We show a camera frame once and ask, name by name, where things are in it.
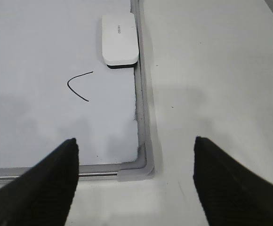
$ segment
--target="whiteboard eraser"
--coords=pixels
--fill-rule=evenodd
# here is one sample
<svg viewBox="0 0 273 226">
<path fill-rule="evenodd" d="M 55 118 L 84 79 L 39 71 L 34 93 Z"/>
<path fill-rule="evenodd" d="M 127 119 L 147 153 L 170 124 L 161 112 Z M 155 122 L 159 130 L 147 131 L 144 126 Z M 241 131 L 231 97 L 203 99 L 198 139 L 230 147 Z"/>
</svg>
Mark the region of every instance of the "whiteboard eraser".
<svg viewBox="0 0 273 226">
<path fill-rule="evenodd" d="M 102 17 L 102 55 L 110 68 L 130 67 L 138 60 L 135 16 L 132 13 Z"/>
</svg>

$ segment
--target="white table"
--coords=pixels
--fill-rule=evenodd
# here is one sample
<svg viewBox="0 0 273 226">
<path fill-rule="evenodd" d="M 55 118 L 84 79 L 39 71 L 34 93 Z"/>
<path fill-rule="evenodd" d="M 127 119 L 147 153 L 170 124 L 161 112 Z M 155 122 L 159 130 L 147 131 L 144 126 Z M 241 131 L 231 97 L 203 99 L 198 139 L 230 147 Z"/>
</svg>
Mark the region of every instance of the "white table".
<svg viewBox="0 0 273 226">
<path fill-rule="evenodd" d="M 196 135 L 273 182 L 273 14 L 265 2 L 141 5 L 156 176 L 80 182 L 69 226 L 207 226 L 192 179 Z"/>
</svg>

